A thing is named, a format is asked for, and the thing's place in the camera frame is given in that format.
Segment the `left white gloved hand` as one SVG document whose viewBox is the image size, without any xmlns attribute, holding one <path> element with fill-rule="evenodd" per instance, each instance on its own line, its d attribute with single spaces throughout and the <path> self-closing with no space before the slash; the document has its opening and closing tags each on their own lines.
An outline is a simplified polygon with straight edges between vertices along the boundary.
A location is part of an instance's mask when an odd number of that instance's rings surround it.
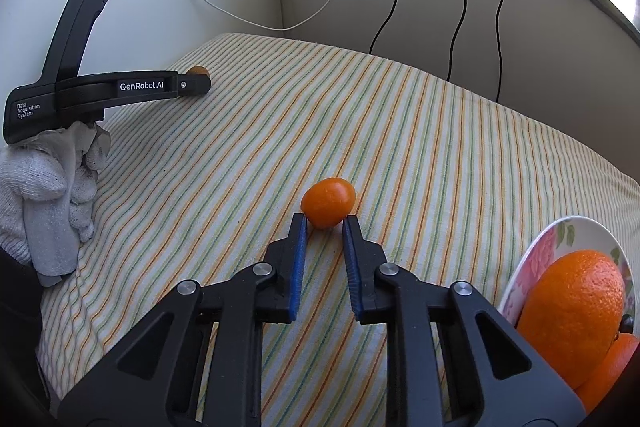
<svg viewBox="0 0 640 427">
<path fill-rule="evenodd" d="M 92 210 L 111 135 L 76 121 L 1 149 L 1 248 L 35 269 L 44 287 L 78 265 L 92 239 Z"/>
</svg>

